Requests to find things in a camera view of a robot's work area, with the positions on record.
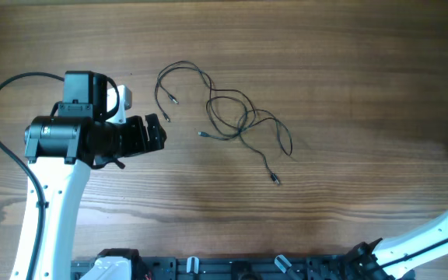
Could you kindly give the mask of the black USB cable long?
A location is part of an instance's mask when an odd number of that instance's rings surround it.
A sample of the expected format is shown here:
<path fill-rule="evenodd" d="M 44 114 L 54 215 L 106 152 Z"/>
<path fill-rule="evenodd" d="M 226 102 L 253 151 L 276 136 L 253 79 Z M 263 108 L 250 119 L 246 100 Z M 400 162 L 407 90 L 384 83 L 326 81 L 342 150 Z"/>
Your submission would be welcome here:
<path fill-rule="evenodd" d="M 279 148 L 285 155 L 291 156 L 293 152 L 293 139 L 289 128 L 269 110 L 260 109 L 254 106 L 251 99 L 238 89 L 217 89 L 214 87 L 213 80 L 206 72 L 198 69 L 197 73 L 208 87 L 209 98 L 205 104 L 205 110 L 212 127 L 217 131 L 217 135 L 199 131 L 198 136 L 203 138 L 213 138 L 223 142 L 239 139 L 246 148 L 262 158 L 264 168 L 267 170 L 271 181 L 280 185 L 280 178 L 268 165 L 266 155 L 246 142 L 243 136 L 258 125 L 263 124 L 266 121 L 272 121 L 275 126 L 275 139 Z M 224 121 L 216 112 L 214 103 L 219 100 L 231 100 L 238 103 L 243 108 L 243 113 L 238 117 L 236 124 Z"/>

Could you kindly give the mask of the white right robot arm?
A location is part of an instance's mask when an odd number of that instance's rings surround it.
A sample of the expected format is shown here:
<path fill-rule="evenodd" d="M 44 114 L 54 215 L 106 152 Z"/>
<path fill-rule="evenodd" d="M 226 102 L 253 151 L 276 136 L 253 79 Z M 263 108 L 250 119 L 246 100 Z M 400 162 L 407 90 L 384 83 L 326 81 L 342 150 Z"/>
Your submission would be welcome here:
<path fill-rule="evenodd" d="M 410 232 L 360 243 L 343 258 L 345 279 L 402 279 L 448 254 L 448 210 Z"/>

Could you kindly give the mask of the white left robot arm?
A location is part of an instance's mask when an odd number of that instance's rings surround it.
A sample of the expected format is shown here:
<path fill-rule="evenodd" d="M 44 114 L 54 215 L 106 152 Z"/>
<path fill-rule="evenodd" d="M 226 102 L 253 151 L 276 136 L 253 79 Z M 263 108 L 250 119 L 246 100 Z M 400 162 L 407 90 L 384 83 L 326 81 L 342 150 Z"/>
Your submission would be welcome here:
<path fill-rule="evenodd" d="M 92 170 L 161 150 L 156 114 L 126 117 L 128 90 L 91 71 L 68 71 L 52 113 L 25 131 L 30 177 L 13 279 L 67 279 L 79 204 Z"/>

